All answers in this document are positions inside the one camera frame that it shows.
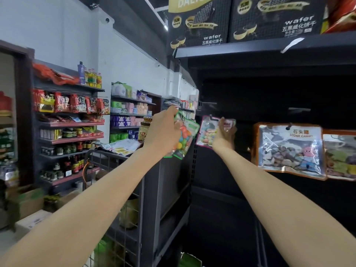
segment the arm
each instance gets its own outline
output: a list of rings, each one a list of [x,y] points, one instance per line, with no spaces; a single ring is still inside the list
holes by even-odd
[[[82,267],[142,177],[178,142],[176,112],[170,107],[156,114],[143,148],[37,225],[6,252],[1,266]]]
[[[355,266],[356,239],[314,202],[236,153],[235,131],[219,128],[213,149],[285,261],[303,267]]]

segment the cartoon character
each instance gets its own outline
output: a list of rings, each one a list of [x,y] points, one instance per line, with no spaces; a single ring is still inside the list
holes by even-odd
[[[303,149],[303,160],[299,165],[300,169],[312,170],[315,171],[315,154],[310,146]]]

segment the forearm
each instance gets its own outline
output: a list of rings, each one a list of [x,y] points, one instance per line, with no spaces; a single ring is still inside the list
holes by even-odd
[[[356,239],[331,215],[235,151],[217,153],[290,266],[355,265]]]
[[[22,238],[1,259],[2,266],[83,266],[127,198],[159,159],[145,148],[137,150]]]

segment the hand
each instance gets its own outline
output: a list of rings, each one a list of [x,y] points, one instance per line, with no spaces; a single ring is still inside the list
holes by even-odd
[[[219,127],[217,133],[212,141],[212,148],[215,152],[220,151],[221,149],[235,149],[235,133],[237,131],[236,126],[233,126],[229,131],[224,130],[225,118],[221,118],[219,122]]]
[[[157,154],[159,159],[165,156],[180,138],[180,122],[174,123],[174,117],[178,110],[170,106],[167,110],[154,115],[147,132],[144,148]]]

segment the stone candy bag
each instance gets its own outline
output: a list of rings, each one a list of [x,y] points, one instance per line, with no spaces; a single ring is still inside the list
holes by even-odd
[[[328,178],[356,181],[356,131],[323,130]]]
[[[325,175],[322,129],[313,125],[257,123],[254,163],[271,172],[319,180]]]
[[[220,118],[209,115],[202,117],[202,125],[200,126],[199,136],[196,145],[212,149],[212,142],[216,135],[219,126]],[[224,130],[228,131],[236,125],[235,119],[225,119]]]
[[[185,118],[183,113],[181,113],[180,111],[177,112],[176,116],[174,117],[174,122],[178,121],[182,123],[180,127],[181,137],[177,145],[172,148],[172,151],[169,152],[165,156],[165,158],[175,156],[179,159],[183,159],[188,152],[189,146],[192,143],[193,138],[199,131],[199,124],[190,119]]]

